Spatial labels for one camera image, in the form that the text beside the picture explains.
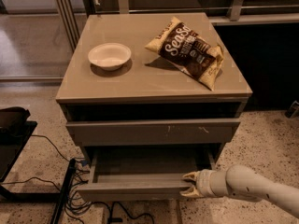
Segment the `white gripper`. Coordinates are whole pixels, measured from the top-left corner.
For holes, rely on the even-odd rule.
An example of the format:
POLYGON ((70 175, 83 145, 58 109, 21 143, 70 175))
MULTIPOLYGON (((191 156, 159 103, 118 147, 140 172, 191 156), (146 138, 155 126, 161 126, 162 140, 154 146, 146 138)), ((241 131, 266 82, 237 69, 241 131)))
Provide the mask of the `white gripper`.
POLYGON ((225 171, 202 170, 185 174, 182 179, 186 182, 196 182, 196 186, 190 186, 180 195, 186 198, 205 197, 216 198, 230 196, 232 189, 226 183, 225 171))

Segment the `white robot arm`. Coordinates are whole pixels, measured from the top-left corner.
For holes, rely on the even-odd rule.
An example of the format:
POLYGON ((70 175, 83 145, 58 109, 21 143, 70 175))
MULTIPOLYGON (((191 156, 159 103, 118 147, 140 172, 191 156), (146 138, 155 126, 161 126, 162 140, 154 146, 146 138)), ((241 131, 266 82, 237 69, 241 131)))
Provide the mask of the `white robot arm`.
POLYGON ((229 197, 258 202, 266 200, 294 217, 299 217, 299 189, 276 183, 244 165, 226 171, 190 172, 182 177, 191 186, 180 194, 186 198, 229 197))

